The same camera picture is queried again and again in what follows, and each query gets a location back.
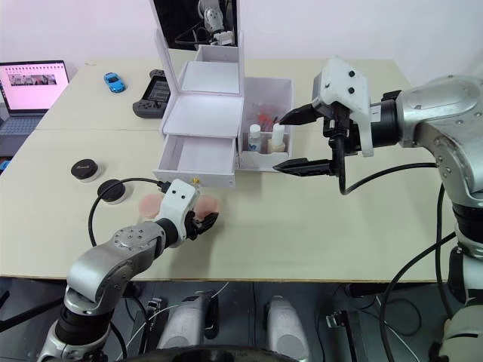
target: laptop keyboard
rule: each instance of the laptop keyboard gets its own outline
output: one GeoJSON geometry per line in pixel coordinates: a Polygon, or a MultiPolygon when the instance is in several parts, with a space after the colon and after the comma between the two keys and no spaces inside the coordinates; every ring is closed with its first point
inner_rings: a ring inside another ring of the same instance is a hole
{"type": "Polygon", "coordinates": [[[0,136],[29,135],[39,122],[39,117],[10,117],[0,128],[0,136]]]}

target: small bottle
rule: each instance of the small bottle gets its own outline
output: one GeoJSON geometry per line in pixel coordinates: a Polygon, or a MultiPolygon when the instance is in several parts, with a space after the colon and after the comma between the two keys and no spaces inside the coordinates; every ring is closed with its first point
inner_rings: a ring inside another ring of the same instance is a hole
{"type": "Polygon", "coordinates": [[[284,132],[285,126],[281,124],[273,125],[272,139],[267,141],[266,153],[285,151],[284,132]]]}
{"type": "Polygon", "coordinates": [[[260,133],[260,126],[252,124],[250,126],[250,133],[248,134],[248,151],[261,152],[262,150],[262,135],[260,133]]]}

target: wall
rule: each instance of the wall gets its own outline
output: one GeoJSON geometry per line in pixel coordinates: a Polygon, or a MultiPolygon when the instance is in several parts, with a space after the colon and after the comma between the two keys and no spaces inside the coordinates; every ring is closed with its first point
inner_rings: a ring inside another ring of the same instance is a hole
{"type": "MultiPolygon", "coordinates": [[[[480,0],[241,0],[247,57],[392,58],[414,84],[479,72],[480,0]]],[[[0,60],[156,57],[147,0],[1,0],[0,60]]]]}

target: white table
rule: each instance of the white table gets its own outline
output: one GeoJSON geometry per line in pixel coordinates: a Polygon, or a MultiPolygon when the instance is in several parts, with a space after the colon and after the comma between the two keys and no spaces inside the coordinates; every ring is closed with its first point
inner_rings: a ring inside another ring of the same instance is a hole
{"type": "MultiPolygon", "coordinates": [[[[156,60],[96,60],[86,66],[0,176],[0,275],[64,278],[73,260],[90,247],[88,212],[99,184],[109,178],[152,177],[163,139],[157,120],[131,110],[149,81],[156,60]],[[118,72],[128,84],[111,94],[105,72],[118,72]],[[79,104],[84,94],[88,101],[79,104]],[[93,183],[70,175],[81,158],[105,167],[93,183]]],[[[248,60],[248,75],[284,76],[295,82],[296,104],[307,103],[320,60],[248,60]]],[[[358,60],[369,77],[373,99],[408,87],[392,61],[358,60]]],[[[320,124],[296,129],[294,157],[331,156],[320,124]]],[[[409,162],[432,161],[422,149],[377,149],[373,158],[346,159],[348,185],[378,170],[409,162]]],[[[137,279],[387,281],[435,239],[435,170],[407,170],[385,176],[348,196],[337,179],[296,178],[280,173],[237,172],[236,188],[203,189],[219,199],[217,224],[196,241],[167,249],[137,279]]],[[[137,203],[156,192],[131,184],[118,205],[100,204],[94,215],[99,243],[139,222],[137,203]]],[[[444,234],[454,226],[445,204],[444,234]]],[[[443,248],[446,275],[450,245],[443,248]]],[[[434,280],[434,258],[414,266],[406,281],[434,280]]]]}

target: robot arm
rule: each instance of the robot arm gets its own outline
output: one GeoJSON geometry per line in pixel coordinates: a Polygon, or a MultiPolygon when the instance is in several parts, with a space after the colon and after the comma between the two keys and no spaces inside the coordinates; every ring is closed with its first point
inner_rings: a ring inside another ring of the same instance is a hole
{"type": "Polygon", "coordinates": [[[118,230],[105,244],[82,254],[67,277],[64,306],[49,329],[38,357],[102,360],[102,347],[110,331],[114,308],[128,282],[151,266],[167,247],[177,247],[208,230],[217,214],[203,222],[192,211],[199,191],[174,180],[166,191],[155,222],[142,222],[118,230]]]}
{"type": "Polygon", "coordinates": [[[483,354],[483,81],[450,75],[384,94],[376,104],[368,94],[363,75],[339,58],[329,60],[314,79],[312,102],[289,112],[281,124],[323,117],[332,159],[299,158],[274,168],[296,176],[338,176],[345,194],[345,156],[371,156],[373,148],[396,143],[428,149],[457,218],[448,286],[466,303],[443,338],[439,355],[448,359],[435,360],[477,360],[483,354]]]}

